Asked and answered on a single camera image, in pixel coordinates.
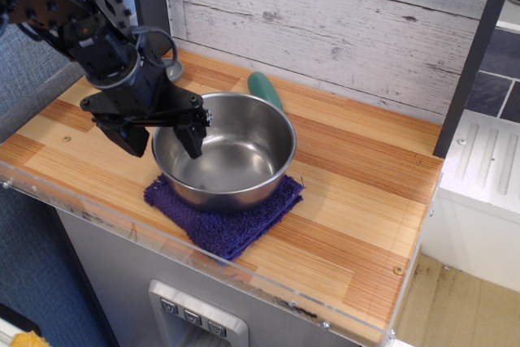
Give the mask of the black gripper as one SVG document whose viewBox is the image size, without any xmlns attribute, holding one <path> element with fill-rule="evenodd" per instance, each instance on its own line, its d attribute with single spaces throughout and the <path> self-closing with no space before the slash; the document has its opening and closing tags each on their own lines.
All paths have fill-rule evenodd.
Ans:
<svg viewBox="0 0 520 347">
<path fill-rule="evenodd" d="M 150 134 L 146 126 L 174 128 L 191 159 L 202 156 L 211 115 L 200 95 L 176 86 L 164 70 L 146 66 L 83 98 L 82 110 L 93 116 L 103 134 L 122 150 L 142 157 Z"/>
</svg>

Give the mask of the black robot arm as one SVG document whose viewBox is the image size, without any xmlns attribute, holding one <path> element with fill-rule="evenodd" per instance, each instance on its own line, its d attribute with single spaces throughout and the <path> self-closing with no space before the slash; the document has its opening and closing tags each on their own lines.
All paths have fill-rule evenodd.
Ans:
<svg viewBox="0 0 520 347">
<path fill-rule="evenodd" d="M 196 93 L 167 77 L 150 40 L 163 30 L 133 26 L 124 0 L 1 0 L 1 25 L 15 24 L 72 62 L 98 92 L 80 107 L 116 145 L 140 157 L 147 127 L 172 128 L 191 158 L 202 154 L 211 116 Z"/>
</svg>

